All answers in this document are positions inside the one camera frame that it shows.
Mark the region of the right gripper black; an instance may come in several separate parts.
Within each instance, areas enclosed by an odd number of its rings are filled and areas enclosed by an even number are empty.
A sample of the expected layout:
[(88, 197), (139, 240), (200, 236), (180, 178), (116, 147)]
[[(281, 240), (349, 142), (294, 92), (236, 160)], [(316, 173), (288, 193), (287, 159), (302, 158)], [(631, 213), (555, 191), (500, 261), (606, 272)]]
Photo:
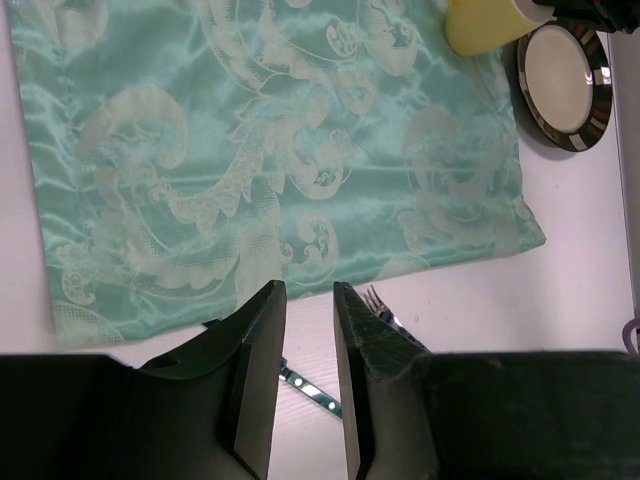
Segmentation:
[(553, 15), (604, 33), (633, 34), (639, 27), (640, 0), (534, 0)]

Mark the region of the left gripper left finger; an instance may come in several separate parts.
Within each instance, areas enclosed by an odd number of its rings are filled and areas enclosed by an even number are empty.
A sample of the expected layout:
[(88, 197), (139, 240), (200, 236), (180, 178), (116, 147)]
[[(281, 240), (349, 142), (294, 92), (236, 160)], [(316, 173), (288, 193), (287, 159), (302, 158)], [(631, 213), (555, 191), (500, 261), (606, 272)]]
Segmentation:
[(135, 478), (267, 477), (286, 304), (272, 280), (136, 371)]

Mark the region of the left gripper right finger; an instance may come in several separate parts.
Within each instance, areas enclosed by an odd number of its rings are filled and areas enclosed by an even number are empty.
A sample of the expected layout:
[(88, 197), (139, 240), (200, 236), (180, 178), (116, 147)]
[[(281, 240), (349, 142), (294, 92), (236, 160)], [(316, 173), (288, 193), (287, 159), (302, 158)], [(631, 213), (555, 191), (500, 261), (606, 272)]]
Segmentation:
[(334, 333), (350, 479), (433, 479), (435, 447), (415, 368), (427, 351), (333, 286)]

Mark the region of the yellow mug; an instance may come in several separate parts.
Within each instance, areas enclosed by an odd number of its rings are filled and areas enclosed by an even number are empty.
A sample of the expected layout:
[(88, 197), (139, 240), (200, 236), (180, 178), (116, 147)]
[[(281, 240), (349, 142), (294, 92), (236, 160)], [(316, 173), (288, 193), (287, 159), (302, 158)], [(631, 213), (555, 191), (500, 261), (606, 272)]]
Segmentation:
[(553, 18), (554, 8), (530, 0), (452, 0), (445, 36), (460, 56), (475, 56), (502, 47)]

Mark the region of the green patterned cloth placemat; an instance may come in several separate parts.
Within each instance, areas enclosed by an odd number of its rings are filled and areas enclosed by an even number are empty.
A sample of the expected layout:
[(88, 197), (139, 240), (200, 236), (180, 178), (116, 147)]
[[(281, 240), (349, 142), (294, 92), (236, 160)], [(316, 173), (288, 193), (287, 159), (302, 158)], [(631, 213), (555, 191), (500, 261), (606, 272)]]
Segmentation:
[(444, 1), (10, 1), (58, 341), (137, 341), (545, 237)]

